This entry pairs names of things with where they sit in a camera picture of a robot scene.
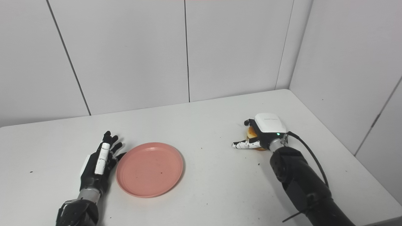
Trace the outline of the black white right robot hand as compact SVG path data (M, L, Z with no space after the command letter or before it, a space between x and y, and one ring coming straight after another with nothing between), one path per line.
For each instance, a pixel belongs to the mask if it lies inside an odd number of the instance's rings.
M245 140L232 143L232 147L242 150L275 151L287 146L287 129L279 116L273 113L259 113L244 121L247 126Z

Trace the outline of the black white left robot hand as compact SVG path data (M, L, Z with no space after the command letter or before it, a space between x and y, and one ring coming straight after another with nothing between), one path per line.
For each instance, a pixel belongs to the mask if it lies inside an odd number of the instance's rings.
M98 190L100 194L108 191L111 171L126 154L116 155L122 148L122 143L117 143L118 140L117 135L112 136L110 131L105 132L98 149L89 156L80 177L79 190L92 188Z

